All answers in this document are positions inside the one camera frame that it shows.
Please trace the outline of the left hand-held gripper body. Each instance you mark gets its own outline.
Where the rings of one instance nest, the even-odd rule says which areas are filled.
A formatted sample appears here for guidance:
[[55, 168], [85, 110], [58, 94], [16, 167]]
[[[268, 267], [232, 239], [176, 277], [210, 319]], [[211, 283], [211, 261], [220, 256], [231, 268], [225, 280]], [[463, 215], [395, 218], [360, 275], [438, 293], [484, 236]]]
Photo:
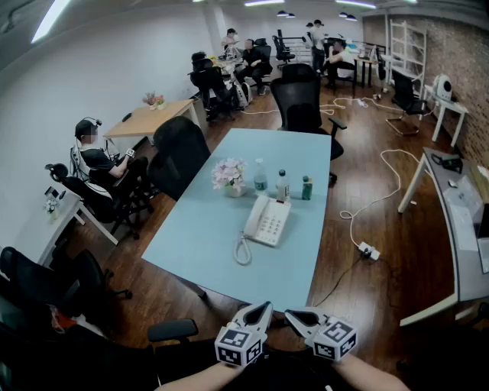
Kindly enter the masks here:
[[264, 352], [267, 334], [244, 328], [229, 322], [215, 339], [215, 355], [218, 362], [233, 366], [247, 367]]

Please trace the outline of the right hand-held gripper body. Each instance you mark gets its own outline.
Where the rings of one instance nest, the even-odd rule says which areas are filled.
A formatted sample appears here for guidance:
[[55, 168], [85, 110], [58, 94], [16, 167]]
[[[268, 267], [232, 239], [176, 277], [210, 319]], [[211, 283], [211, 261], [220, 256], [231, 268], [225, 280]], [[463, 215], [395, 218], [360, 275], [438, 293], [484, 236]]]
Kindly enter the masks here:
[[305, 343], [314, 356], [341, 361], [356, 346], [357, 330], [345, 320], [332, 316]]

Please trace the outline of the white telephone handset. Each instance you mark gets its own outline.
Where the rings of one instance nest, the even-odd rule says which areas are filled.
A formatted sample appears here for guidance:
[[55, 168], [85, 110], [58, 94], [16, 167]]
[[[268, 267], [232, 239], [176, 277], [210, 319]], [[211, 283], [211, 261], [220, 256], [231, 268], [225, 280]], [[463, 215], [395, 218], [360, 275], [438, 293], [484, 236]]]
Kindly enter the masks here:
[[244, 227], [244, 235], [245, 237], [252, 238], [256, 235], [258, 227], [260, 225], [261, 216], [267, 204], [269, 202], [269, 198], [265, 195], [260, 195], [257, 197], [254, 206], [251, 210], [251, 213], [248, 217], [247, 223]]

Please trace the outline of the person's right forearm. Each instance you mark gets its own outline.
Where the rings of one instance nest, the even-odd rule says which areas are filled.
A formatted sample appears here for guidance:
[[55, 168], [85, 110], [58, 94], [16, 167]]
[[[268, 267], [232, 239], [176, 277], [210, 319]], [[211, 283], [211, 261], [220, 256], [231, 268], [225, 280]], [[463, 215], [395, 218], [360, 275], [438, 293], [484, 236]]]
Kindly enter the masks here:
[[377, 369], [352, 354], [346, 354], [332, 367], [357, 391], [411, 391], [398, 377]]

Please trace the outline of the white desk telephone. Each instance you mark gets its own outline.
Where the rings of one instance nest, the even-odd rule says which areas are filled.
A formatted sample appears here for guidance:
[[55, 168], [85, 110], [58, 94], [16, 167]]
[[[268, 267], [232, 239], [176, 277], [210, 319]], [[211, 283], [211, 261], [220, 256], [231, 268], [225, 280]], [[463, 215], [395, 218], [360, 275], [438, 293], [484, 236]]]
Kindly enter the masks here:
[[261, 216], [256, 235], [252, 238], [246, 238], [261, 244], [276, 247], [287, 222], [291, 204], [289, 202], [280, 202], [270, 197], [268, 198], [269, 202]]

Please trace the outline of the green-capped drink bottle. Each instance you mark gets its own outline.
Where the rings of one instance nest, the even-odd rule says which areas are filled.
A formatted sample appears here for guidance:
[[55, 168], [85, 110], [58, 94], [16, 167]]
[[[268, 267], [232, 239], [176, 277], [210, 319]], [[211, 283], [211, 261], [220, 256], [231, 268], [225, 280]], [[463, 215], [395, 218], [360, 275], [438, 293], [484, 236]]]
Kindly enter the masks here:
[[290, 182], [286, 170], [279, 170], [279, 177], [276, 184], [277, 201], [288, 202], [290, 200]]

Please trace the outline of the pink flowers in white pot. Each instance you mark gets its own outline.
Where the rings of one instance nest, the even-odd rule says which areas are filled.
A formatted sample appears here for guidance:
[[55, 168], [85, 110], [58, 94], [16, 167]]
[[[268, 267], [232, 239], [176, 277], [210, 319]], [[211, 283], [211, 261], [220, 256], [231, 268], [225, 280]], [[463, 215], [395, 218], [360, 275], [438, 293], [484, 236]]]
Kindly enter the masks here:
[[212, 185], [215, 190], [223, 190], [228, 197], [238, 198], [246, 193], [244, 171], [247, 166], [243, 159], [220, 160], [212, 169]]

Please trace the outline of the black mesh office chair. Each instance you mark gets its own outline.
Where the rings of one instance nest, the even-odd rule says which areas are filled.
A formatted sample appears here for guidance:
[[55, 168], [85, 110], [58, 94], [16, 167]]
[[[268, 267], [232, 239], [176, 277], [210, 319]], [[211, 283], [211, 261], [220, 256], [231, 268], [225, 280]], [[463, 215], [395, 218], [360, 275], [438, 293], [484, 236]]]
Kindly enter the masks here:
[[176, 116], [155, 132], [156, 155], [148, 164], [150, 181], [173, 200], [179, 200], [211, 153], [201, 128]]
[[69, 317], [91, 318], [102, 311], [110, 298], [133, 297], [128, 289], [109, 288], [113, 272], [103, 270], [88, 250], [65, 260], [60, 269], [52, 270], [29, 260], [13, 247], [6, 247], [0, 253], [0, 272], [8, 277], [23, 302], [52, 305]]

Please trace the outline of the black office chair with headrest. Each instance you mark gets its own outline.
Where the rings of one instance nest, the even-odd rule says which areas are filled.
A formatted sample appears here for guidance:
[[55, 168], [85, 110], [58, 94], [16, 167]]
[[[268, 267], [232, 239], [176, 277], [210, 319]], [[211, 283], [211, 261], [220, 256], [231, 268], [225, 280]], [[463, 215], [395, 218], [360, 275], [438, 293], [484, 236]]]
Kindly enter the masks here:
[[47, 164], [45, 169], [55, 182], [79, 196], [82, 212], [115, 245], [118, 240], [114, 234], [123, 222], [137, 240], [139, 233], [131, 222], [131, 216], [144, 210], [149, 213], [154, 211], [149, 198], [139, 188], [134, 193], [122, 195], [117, 189], [108, 191], [95, 183], [71, 176], [62, 163]]

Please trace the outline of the wooden desk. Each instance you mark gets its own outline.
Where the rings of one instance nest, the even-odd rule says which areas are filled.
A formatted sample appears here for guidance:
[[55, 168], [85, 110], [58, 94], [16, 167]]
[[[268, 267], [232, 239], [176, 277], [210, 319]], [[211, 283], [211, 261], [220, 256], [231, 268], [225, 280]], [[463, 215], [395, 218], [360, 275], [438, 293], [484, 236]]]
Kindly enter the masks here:
[[194, 107], [194, 101], [187, 99], [167, 103], [162, 109], [151, 110], [149, 106], [136, 108], [125, 121], [120, 121], [107, 133], [105, 139], [120, 137], [153, 136], [155, 131], [165, 122], [177, 116], [186, 116], [194, 124], [200, 126]]

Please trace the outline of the small white flower pot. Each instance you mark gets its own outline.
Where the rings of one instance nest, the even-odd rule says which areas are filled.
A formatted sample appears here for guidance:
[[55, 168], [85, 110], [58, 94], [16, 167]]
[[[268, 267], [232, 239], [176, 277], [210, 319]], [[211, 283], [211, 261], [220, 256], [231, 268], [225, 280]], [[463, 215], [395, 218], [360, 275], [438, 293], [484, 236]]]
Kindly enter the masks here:
[[43, 210], [47, 213], [50, 221], [56, 221], [60, 215], [59, 203], [53, 198], [47, 198], [45, 200]]

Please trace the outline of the pink flower arrangement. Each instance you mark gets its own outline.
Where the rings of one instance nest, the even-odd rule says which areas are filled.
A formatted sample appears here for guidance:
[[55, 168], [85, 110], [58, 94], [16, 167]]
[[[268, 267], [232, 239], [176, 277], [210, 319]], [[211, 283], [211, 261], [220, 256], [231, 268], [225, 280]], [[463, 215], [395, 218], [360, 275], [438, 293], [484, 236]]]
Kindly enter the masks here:
[[157, 95], [155, 92], [147, 92], [142, 102], [149, 107], [151, 111], [163, 110], [167, 103], [163, 95]]

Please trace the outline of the small white table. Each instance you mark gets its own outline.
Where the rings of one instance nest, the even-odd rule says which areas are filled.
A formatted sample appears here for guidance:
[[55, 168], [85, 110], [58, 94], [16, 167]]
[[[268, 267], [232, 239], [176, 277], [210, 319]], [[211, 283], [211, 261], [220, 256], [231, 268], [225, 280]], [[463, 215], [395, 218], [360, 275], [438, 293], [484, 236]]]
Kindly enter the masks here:
[[451, 142], [451, 147], [455, 147], [458, 140], [458, 136], [461, 133], [461, 127], [463, 125], [465, 116], [468, 113], [467, 108], [465, 106], [460, 105], [457, 102], [446, 101], [437, 97], [434, 93], [433, 87], [428, 85], [423, 86], [423, 98], [425, 100], [427, 100], [428, 98], [433, 99], [435, 101], [435, 106], [439, 107], [439, 116], [437, 117], [436, 126], [432, 135], [433, 142], [437, 141], [439, 132], [441, 131], [445, 111], [449, 110], [459, 114], [458, 123], [455, 128], [455, 133], [452, 135], [452, 142]]

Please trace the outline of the white round appliance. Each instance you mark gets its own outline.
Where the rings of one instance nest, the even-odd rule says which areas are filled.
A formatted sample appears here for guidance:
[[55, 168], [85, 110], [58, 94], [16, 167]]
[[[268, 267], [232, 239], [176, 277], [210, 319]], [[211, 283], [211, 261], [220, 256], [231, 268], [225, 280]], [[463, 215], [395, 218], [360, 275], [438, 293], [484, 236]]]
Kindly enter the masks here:
[[452, 100], [452, 81], [445, 74], [439, 74], [435, 77], [433, 83], [433, 92], [438, 99], [450, 102]]

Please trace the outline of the white shelf rack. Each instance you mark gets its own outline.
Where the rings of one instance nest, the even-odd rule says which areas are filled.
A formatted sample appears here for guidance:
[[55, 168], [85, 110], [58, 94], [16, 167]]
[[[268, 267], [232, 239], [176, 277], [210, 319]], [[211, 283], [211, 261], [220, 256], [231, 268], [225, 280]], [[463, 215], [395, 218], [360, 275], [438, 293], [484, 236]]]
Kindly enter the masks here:
[[394, 85], [393, 74], [401, 73], [412, 82], [416, 94], [420, 95], [424, 87], [427, 52], [426, 26], [416, 26], [407, 21], [390, 20], [390, 46], [387, 62], [389, 79]]

